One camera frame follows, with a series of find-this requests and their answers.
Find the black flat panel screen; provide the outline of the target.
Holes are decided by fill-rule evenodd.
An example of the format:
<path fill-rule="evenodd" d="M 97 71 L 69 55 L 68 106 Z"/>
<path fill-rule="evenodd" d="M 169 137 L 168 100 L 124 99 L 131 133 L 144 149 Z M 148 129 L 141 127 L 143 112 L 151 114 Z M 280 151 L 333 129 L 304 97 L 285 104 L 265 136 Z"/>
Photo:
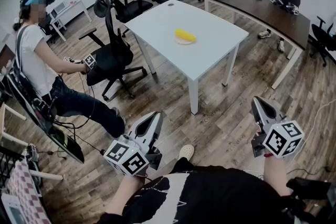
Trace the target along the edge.
<path fill-rule="evenodd" d="M 81 147 L 75 139 L 58 128 L 65 125 L 55 119 L 57 110 L 54 102 L 45 102 L 20 71 L 12 70 L 6 78 L 13 96 L 32 121 L 65 153 L 83 164 L 85 159 Z"/>

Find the white countertop appliance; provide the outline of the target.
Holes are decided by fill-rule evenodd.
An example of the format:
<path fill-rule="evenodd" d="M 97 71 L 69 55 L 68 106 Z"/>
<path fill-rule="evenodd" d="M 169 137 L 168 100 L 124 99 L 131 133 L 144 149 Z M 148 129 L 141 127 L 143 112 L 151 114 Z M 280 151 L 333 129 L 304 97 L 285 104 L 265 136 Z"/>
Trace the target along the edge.
<path fill-rule="evenodd" d="M 21 208 L 20 201 L 16 196 L 2 194 L 1 200 L 11 224 L 28 224 Z"/>

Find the yellow corn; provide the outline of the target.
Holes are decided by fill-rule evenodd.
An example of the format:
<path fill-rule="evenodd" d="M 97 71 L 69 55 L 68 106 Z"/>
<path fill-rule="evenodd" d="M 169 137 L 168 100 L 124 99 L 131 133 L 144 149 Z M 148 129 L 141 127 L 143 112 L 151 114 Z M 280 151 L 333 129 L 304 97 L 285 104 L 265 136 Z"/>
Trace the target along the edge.
<path fill-rule="evenodd" d="M 182 29 L 175 30 L 175 37 L 185 42 L 195 42 L 196 37 Z"/>

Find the person's black trouser leg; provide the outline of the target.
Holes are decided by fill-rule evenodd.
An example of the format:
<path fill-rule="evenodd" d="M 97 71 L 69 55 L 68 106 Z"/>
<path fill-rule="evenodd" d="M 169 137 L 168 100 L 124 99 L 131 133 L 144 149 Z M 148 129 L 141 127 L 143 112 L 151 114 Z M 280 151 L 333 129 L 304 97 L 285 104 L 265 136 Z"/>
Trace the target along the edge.
<path fill-rule="evenodd" d="M 181 157 L 174 165 L 171 174 L 193 171 L 195 166 L 186 158 Z"/>

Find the person's left forearm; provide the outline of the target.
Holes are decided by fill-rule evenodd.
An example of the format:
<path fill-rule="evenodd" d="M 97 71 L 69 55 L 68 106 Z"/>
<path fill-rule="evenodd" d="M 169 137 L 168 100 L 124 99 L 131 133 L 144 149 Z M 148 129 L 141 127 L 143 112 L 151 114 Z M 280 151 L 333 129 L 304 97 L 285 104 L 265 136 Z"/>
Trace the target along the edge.
<path fill-rule="evenodd" d="M 125 175 L 114 197 L 106 207 L 106 213 L 122 215 L 128 200 L 144 186 L 145 177 Z"/>

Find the person's white clog shoe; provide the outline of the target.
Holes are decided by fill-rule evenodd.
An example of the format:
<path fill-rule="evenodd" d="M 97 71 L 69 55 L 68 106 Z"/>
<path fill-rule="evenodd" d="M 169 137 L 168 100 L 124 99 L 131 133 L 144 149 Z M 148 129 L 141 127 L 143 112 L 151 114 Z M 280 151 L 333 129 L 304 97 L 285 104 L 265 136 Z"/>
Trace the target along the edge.
<path fill-rule="evenodd" d="M 195 152 L 195 148 L 193 145 L 191 144 L 184 145 L 180 150 L 178 160 L 181 160 L 184 158 L 187 161 L 190 161 L 194 155 L 194 152 Z"/>

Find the white microwave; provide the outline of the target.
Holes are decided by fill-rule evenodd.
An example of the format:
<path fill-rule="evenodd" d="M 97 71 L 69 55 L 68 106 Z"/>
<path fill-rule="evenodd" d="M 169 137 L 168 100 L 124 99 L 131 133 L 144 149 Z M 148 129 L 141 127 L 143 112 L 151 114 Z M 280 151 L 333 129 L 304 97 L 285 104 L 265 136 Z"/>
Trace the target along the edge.
<path fill-rule="evenodd" d="M 58 15 L 60 14 L 63 10 L 65 10 L 67 7 L 69 7 L 70 2 L 68 0 L 60 2 L 58 5 L 54 7 L 55 13 Z"/>

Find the white plate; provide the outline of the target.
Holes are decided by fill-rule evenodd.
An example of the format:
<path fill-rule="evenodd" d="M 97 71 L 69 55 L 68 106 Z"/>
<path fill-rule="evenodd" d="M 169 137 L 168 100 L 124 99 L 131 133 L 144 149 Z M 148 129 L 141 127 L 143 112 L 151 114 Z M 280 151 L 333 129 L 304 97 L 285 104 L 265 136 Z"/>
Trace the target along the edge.
<path fill-rule="evenodd" d="M 186 40 L 178 36 L 175 36 L 175 41 L 177 44 L 180 44 L 180 45 L 191 45 L 195 43 L 195 41 Z"/>

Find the checkered tablecloth table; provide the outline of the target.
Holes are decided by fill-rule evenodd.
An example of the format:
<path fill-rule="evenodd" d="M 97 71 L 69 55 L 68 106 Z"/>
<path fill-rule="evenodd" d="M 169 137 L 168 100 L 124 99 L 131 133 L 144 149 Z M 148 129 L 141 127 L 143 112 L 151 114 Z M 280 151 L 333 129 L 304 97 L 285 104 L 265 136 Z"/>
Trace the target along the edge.
<path fill-rule="evenodd" d="M 10 179 L 7 182 L 5 191 L 2 194 L 16 196 L 19 199 L 28 224 L 53 224 L 51 218 L 48 216 L 47 210 L 41 202 L 41 194 L 37 191 L 33 176 L 53 180 L 63 180 L 64 178 L 61 175 L 31 170 L 24 158 L 22 161 L 17 161 L 15 163 L 15 168 L 12 170 Z M 1 196 L 0 205 L 4 207 Z M 0 220 L 0 224 L 11 224 L 6 211 L 5 216 L 8 220 Z"/>

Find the white office table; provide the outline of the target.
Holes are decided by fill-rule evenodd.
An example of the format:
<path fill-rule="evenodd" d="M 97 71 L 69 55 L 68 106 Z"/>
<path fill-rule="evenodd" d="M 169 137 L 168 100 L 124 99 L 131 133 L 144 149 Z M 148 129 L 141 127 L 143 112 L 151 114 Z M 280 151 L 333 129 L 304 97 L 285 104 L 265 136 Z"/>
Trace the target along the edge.
<path fill-rule="evenodd" d="M 231 77 L 239 44 L 248 32 L 207 11 L 176 0 L 160 4 L 125 24 L 134 35 L 150 68 L 156 70 L 147 51 L 155 49 L 188 78 L 191 112 L 198 112 L 198 81 L 224 57 L 228 63 L 223 84 Z M 182 29 L 196 37 L 191 45 L 175 41 L 175 30 Z"/>

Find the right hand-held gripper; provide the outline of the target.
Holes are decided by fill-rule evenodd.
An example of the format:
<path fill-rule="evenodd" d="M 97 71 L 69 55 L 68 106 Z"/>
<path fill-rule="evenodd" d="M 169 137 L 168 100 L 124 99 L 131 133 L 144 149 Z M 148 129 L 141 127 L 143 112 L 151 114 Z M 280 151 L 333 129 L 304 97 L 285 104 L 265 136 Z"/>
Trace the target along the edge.
<path fill-rule="evenodd" d="M 256 123 L 260 127 L 272 124 L 267 132 L 257 133 L 251 141 L 254 157 L 268 150 L 277 158 L 291 155 L 299 148 L 304 132 L 296 121 L 281 122 L 286 116 L 267 99 L 255 96 L 251 107 Z"/>

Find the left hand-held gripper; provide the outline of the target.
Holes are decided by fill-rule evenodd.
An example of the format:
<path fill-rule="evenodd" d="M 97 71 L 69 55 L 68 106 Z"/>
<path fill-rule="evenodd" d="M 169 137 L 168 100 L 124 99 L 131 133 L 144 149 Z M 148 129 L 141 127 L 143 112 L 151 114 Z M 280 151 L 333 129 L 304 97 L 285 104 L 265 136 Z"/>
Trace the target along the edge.
<path fill-rule="evenodd" d="M 141 176 L 144 169 L 158 169 L 161 152 L 153 146 L 159 138 L 163 116 L 161 112 L 150 112 L 131 126 L 128 135 L 112 142 L 104 153 L 105 160 L 115 170 L 129 176 Z M 143 138 L 143 143 L 133 138 Z"/>

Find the person's right forearm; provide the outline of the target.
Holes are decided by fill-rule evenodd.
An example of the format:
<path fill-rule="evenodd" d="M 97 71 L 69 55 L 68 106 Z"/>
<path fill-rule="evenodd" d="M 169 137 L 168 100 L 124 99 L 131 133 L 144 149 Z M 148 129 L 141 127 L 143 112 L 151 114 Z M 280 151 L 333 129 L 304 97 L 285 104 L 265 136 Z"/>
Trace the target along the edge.
<path fill-rule="evenodd" d="M 290 189 L 286 186 L 287 173 L 285 161 L 270 153 L 264 154 L 264 181 L 267 182 L 280 196 L 289 196 Z"/>

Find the dark wooden desk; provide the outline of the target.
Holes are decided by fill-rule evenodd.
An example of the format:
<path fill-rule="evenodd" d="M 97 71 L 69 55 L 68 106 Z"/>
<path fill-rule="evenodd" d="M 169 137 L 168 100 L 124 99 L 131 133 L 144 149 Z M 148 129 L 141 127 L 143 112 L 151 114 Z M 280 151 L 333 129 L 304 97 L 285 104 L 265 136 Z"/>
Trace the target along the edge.
<path fill-rule="evenodd" d="M 292 46 L 292 50 L 287 57 L 289 62 L 271 86 L 276 89 L 294 66 L 301 53 L 306 50 L 310 20 L 301 14 L 290 14 L 271 3 L 270 0 L 204 0 L 207 12 L 209 12 L 210 4 L 229 9 L 232 12 L 232 24 L 235 23 L 236 15 L 240 14 L 270 29 Z"/>

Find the light wooden chair frame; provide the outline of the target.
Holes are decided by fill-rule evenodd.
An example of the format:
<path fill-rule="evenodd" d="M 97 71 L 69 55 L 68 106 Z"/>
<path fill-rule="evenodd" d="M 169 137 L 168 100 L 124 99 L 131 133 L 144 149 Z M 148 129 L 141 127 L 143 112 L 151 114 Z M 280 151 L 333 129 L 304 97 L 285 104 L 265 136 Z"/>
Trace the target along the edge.
<path fill-rule="evenodd" d="M 5 112 L 8 111 L 12 114 L 14 114 L 15 116 L 19 117 L 20 119 L 26 121 L 26 117 L 23 116 L 22 114 L 18 113 L 17 111 L 15 111 L 14 109 L 10 108 L 9 106 L 7 106 L 5 103 L 3 103 L 0 107 L 0 142 L 2 140 L 2 138 L 5 138 L 9 141 L 15 142 L 17 144 L 20 144 L 22 146 L 27 147 L 28 143 L 24 142 L 18 138 L 15 138 L 11 135 L 9 135 L 8 133 L 5 132 L 5 128 L 4 128 L 4 119 L 5 119 Z"/>

